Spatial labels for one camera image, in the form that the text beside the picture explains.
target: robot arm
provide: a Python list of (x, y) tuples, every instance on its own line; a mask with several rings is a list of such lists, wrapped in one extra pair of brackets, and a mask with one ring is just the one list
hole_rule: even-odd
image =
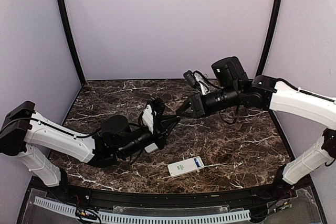
[(212, 68), (222, 88), (207, 94), (193, 94), (176, 111), (177, 115), (201, 118), (244, 105), (287, 112), (325, 125), (327, 129), (313, 146), (279, 169), (274, 181), (276, 186), (290, 188), (322, 164), (336, 158), (334, 98), (301, 90), (283, 79), (257, 76), (249, 80), (237, 57), (222, 59)]
[[(53, 165), (37, 145), (70, 155), (95, 167), (117, 164), (126, 157), (151, 146), (163, 149), (170, 132), (180, 121), (176, 115), (163, 115), (161, 99), (147, 103), (139, 124), (129, 123), (122, 115), (114, 115), (94, 133), (84, 135), (53, 123), (34, 110), (35, 104), (24, 102), (7, 114), (0, 130), (0, 153), (24, 163), (48, 187), (67, 184), (66, 173)], [(138, 129), (132, 131), (130, 125)]]

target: purple wall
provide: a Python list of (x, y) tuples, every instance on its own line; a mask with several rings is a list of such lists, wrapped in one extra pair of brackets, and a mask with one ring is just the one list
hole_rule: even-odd
[[(61, 123), (80, 83), (57, 1), (0, 0), (0, 55), (0, 123), (25, 100)], [(0, 164), (0, 223), (16, 223), (31, 173), (4, 154)]]
[(257, 70), (273, 0), (66, 0), (88, 80), (213, 76), (236, 55)]
[[(266, 75), (336, 97), (336, 0), (282, 0)], [(324, 127), (277, 113), (296, 156), (321, 136)], [(312, 173), (328, 223), (336, 223), (336, 165)]]

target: black cable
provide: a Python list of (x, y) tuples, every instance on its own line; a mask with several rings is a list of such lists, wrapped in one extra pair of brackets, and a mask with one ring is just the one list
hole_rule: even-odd
[(278, 81), (282, 81), (282, 82), (284, 82), (286, 85), (288, 85), (289, 87), (291, 87), (292, 89), (294, 89), (294, 90), (296, 90), (296, 91), (299, 91), (299, 92), (302, 93), (302, 94), (311, 95), (311, 96), (313, 96), (313, 97), (321, 98), (321, 99), (324, 99), (324, 100), (329, 101), (329, 102), (335, 102), (335, 100), (332, 100), (332, 99), (327, 98), (327, 97), (323, 97), (323, 96), (321, 96), (321, 95), (319, 95), (319, 94), (314, 94), (314, 93), (309, 92), (309, 91), (307, 91), (307, 90), (301, 90), (301, 89), (295, 87), (293, 84), (291, 84), (290, 82), (288, 82), (287, 80), (285, 80), (285, 79), (283, 79), (283, 78), (278, 78), (277, 80), (278, 80)]
[(134, 127), (138, 127), (138, 128), (144, 128), (144, 126), (141, 126), (139, 124), (136, 124), (136, 123), (128, 123), (130, 126), (134, 126)]
[(139, 151), (139, 153), (137, 154), (135, 159), (132, 162), (129, 162), (129, 165), (133, 165), (138, 160), (138, 158), (141, 156), (141, 154), (143, 153), (144, 150), (145, 149), (141, 149), (141, 151)]
[[(49, 124), (49, 123), (46, 123), (46, 122), (44, 122), (44, 121), (41, 121), (41, 120), (39, 120), (39, 119), (37, 119), (37, 118), (31, 118), (31, 120), (33, 120), (33, 121), (35, 121), (35, 122), (40, 122), (41, 124), (43, 124), (43, 125), (45, 125), (45, 126), (48, 126), (48, 127), (52, 128), (52, 129), (54, 129), (54, 130), (57, 130), (57, 131), (59, 131), (59, 132), (62, 132), (62, 133), (64, 133), (64, 134), (67, 134), (67, 135), (70, 135), (70, 136), (74, 136), (74, 135), (75, 135), (75, 134), (73, 134), (73, 133), (71, 133), (71, 132), (62, 130), (62, 129), (56, 127), (56, 126), (53, 126), (53, 125), (51, 125), (51, 124)], [(98, 128), (98, 129), (96, 129), (94, 132), (92, 132), (92, 133), (90, 133), (90, 134), (88, 134), (88, 135), (84, 135), (84, 136), (77, 136), (77, 135), (75, 135), (75, 136), (76, 136), (77, 138), (88, 138), (88, 137), (91, 137), (91, 136), (97, 134), (100, 130), (101, 130), (101, 128)]]
[(229, 122), (227, 120), (225, 120), (223, 117), (222, 117), (222, 114), (220, 113), (219, 111), (219, 116), (220, 116), (220, 119), (222, 119), (222, 121), (228, 125), (232, 125), (232, 124), (235, 124), (237, 122), (237, 119), (238, 119), (238, 114), (239, 114), (239, 105), (236, 107), (236, 111), (235, 111), (235, 116), (234, 116), (234, 119), (232, 122)]
[(332, 165), (332, 164), (335, 162), (335, 160), (336, 160), (336, 158), (334, 158), (334, 160), (333, 160), (333, 161), (331, 161), (331, 163), (329, 163), (329, 164), (327, 164), (327, 163), (325, 162), (325, 164), (324, 164), (324, 165), (325, 165), (326, 167), (329, 167), (329, 166), (331, 166), (331, 165)]
[(275, 201), (273, 204), (271, 204), (269, 207), (266, 208), (266, 210), (258, 213), (257, 215), (253, 215), (251, 216), (251, 218), (260, 218), (260, 217), (257, 217), (259, 215), (262, 215), (264, 212), (267, 212), (270, 208), (272, 208), (273, 206), (275, 206), (277, 203), (279, 203), (284, 197), (285, 197), (286, 194), (284, 194), (280, 199), (278, 199), (277, 201)]
[[(92, 215), (94, 215), (94, 216), (96, 217), (96, 220), (98, 220), (99, 223), (102, 224), (101, 219), (100, 219), (100, 217), (99, 217), (99, 215), (98, 215), (97, 213), (95, 213), (94, 211), (92, 211), (92, 210), (90, 210), (90, 209), (87, 209), (87, 208), (85, 208), (85, 207), (77, 207), (77, 208), (76, 208), (76, 210), (78, 210), (78, 211), (79, 211), (80, 209), (83, 209), (84, 211), (89, 212), (89, 213), (91, 213)], [(81, 221), (82, 223), (85, 223), (85, 224), (95, 223), (95, 221), (96, 221), (96, 220), (92, 220), (92, 221), (89, 221), (89, 220), (83, 220), (83, 218), (85, 218), (85, 217), (82, 217), (81, 215), (78, 215), (78, 218), (80, 219), (80, 221)]]
[(11, 124), (17, 122), (17, 121), (20, 121), (20, 120), (30, 120), (31, 118), (17, 118), (17, 119), (13, 119), (11, 120), (9, 123), (7, 123), (5, 126), (2, 127), (2, 129), (0, 130), (0, 134), (8, 127), (10, 126)]
[(199, 71), (196, 70), (196, 71), (193, 72), (193, 74), (195, 74), (195, 73), (198, 73), (198, 74), (204, 79), (204, 81), (205, 81), (206, 83), (208, 83), (210, 86), (214, 87), (215, 89), (221, 89), (219, 86), (212, 84), (212, 83), (208, 80), (208, 78), (206, 78), (201, 72), (199, 72)]

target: white cable tray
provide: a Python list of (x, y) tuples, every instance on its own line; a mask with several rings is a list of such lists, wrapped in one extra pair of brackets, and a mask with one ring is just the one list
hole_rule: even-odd
[[(35, 197), (34, 205), (48, 209), (61, 215), (76, 218), (76, 208), (74, 206), (55, 202), (49, 199)], [(190, 217), (150, 217), (150, 216), (132, 216), (119, 215), (109, 212), (99, 211), (98, 215), (105, 224), (225, 224), (235, 223), (244, 220), (250, 220), (250, 211), (243, 210), (237, 212), (228, 212), (217, 215), (203, 215)]]

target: marble tabletop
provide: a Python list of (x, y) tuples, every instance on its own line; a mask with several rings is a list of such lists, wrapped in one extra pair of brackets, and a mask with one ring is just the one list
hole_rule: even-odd
[[(175, 110), (195, 90), (185, 80), (89, 81), (82, 88), (65, 127), (90, 133), (115, 114), (136, 122), (146, 102), (162, 98), (165, 114)], [(234, 109), (222, 113), (232, 119)], [(167, 139), (167, 146), (144, 152), (136, 163), (95, 168), (56, 151), (50, 160), (63, 168), (70, 184), (130, 193), (204, 193), (269, 184), (279, 166), (290, 161), (268, 112), (240, 108), (233, 125), (218, 114), (203, 119), (181, 118)], [(170, 163), (200, 156), (205, 168), (171, 178)]]

